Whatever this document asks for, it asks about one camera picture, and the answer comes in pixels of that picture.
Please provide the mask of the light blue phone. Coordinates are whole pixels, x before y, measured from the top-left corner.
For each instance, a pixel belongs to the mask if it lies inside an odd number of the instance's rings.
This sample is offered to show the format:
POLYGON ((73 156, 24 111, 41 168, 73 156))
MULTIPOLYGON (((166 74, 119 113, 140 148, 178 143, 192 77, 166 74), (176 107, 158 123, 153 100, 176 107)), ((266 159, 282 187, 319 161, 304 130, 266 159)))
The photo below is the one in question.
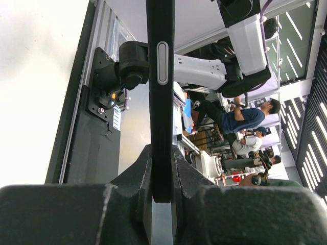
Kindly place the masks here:
POLYGON ((151 245, 173 245, 172 209, 170 203, 152 202, 151 245))

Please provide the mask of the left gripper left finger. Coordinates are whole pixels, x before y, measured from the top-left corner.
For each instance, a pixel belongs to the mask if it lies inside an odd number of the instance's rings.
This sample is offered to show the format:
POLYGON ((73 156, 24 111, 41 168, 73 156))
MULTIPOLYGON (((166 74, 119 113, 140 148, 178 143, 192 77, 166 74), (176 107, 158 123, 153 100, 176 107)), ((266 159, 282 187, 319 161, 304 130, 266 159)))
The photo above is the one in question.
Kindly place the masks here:
POLYGON ((1 189, 1 244, 150 244, 151 147, 107 184, 1 189))

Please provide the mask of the black phone case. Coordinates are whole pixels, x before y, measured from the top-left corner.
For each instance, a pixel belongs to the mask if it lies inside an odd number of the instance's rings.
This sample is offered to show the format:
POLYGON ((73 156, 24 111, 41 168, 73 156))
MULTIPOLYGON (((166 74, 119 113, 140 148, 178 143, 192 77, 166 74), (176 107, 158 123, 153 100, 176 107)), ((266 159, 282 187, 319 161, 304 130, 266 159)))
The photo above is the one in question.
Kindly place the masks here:
POLYGON ((152 190, 171 201, 175 2, 147 1, 152 190))

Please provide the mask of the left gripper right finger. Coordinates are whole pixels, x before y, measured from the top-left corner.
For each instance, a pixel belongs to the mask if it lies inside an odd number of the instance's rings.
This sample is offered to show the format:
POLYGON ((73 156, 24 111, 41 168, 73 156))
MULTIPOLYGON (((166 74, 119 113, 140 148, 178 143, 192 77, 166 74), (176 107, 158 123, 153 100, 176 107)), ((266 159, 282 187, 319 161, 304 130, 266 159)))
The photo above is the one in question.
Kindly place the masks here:
POLYGON ((303 187, 219 187, 172 149, 175 244, 326 244, 326 208, 303 187))

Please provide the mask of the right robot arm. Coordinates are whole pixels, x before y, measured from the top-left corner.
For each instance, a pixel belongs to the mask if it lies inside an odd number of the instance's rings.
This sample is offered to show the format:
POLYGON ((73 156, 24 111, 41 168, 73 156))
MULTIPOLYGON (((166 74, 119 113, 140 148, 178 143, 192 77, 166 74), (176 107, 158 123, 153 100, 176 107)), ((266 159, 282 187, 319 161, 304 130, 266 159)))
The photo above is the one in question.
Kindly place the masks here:
POLYGON ((229 41, 200 48, 196 57, 175 55, 174 81, 206 87, 226 98, 262 87, 271 72, 263 17, 269 2, 218 1, 229 41))

